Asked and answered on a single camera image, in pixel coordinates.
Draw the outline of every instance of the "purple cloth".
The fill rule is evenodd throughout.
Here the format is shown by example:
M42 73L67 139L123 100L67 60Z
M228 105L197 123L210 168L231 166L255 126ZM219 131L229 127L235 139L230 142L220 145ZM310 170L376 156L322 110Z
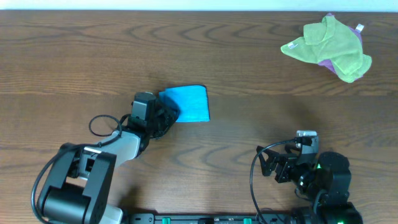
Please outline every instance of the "purple cloth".
M335 15L333 15L332 13L329 12L326 16L335 16ZM362 45L362 37L361 37L361 34L360 34L358 31L354 30L353 28L351 28L351 27L349 27L349 26L347 26L347 27L357 36L357 38L359 39L359 41L361 41L361 45ZM328 68L329 70L331 70L334 74L336 74L336 70L335 70L335 68L333 67L333 64L332 64L332 62L331 62L330 59L323 60L323 61L319 62L318 65L320 65L320 66L325 66L326 68Z

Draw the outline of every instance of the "wood grain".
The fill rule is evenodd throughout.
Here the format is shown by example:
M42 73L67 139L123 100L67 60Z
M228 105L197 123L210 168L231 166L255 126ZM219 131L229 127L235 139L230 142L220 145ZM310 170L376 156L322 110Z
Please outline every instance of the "wood grain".
M209 123L176 124L114 175L109 203L159 213L255 213L257 145L314 129L348 156L365 223L398 220L398 14L338 13L364 24L373 64L347 84L285 56L323 12L0 12L0 223L37 223L32 183L65 142L94 142L97 114L128 113L137 91L202 84ZM109 131L106 125L100 131ZM261 207L306 205L255 170Z

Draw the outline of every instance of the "green cloth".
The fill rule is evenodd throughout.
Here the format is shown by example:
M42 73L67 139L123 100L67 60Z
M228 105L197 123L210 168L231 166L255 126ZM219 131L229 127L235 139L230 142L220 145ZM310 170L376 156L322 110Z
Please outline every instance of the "green cloth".
M361 78L372 64L372 58L362 52L361 41L334 16L305 25L304 36L289 44L280 48L284 54L307 63L330 59L336 74L348 83Z

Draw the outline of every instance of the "blue towel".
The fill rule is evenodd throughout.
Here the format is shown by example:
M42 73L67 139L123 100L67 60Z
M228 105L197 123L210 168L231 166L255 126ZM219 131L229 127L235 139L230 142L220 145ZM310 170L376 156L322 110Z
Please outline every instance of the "blue towel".
M159 99L179 111L176 122L209 122L209 106L206 87L201 85L167 88L159 93Z

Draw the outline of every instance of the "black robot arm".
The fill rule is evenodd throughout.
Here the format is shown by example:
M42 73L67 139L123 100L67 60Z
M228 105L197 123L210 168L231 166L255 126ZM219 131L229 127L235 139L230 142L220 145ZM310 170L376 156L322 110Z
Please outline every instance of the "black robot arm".
M114 169L137 157L150 139L165 135L177 116L177 111L165 106L152 93L137 93L132 113L123 116L110 137L96 144L62 145L53 158L36 205L34 196L40 175L34 185L32 206L37 218L44 223L97 224L101 219L102 223L120 223L122 211L107 208L106 204ZM126 118L127 125L122 126ZM80 187L68 183L67 177L79 177L87 182L85 187ZM106 209L111 214L104 218Z
M319 138L315 131L297 131L295 142L296 146L285 146L286 154L266 149L267 160L259 155L264 176L275 171L278 183L292 181L312 204L293 209L289 223L362 224L361 215L348 202L351 172L347 157L323 152L316 159ZM260 151L263 147L258 146L257 153Z

